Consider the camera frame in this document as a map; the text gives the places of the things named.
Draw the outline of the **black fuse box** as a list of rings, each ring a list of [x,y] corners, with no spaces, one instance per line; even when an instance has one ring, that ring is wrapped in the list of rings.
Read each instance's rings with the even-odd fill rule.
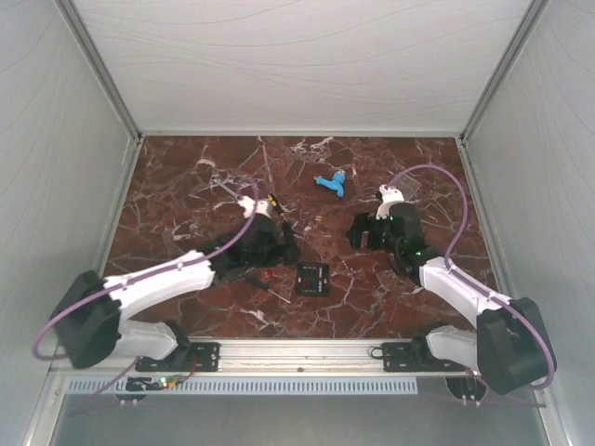
[[[303,262],[297,264],[296,293],[301,296],[328,296],[330,267],[325,263]]]

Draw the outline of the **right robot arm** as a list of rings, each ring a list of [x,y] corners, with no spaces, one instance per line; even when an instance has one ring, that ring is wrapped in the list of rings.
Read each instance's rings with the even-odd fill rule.
[[[483,285],[427,244],[413,204],[394,203],[384,216],[358,214],[346,237],[352,249],[384,252],[398,276],[437,295],[471,324],[471,331],[437,324],[419,334],[411,346],[416,366],[454,362],[499,395],[551,383],[557,361],[537,304]]]

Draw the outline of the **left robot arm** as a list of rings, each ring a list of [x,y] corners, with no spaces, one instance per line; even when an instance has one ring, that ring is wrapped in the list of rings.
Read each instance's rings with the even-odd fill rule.
[[[251,269],[294,265],[299,249],[289,222],[257,214],[245,233],[227,233],[185,255],[129,275],[81,273],[52,313],[71,365],[84,370],[113,357],[185,367],[192,343],[174,321],[143,322],[142,311],[187,293],[247,277]]]

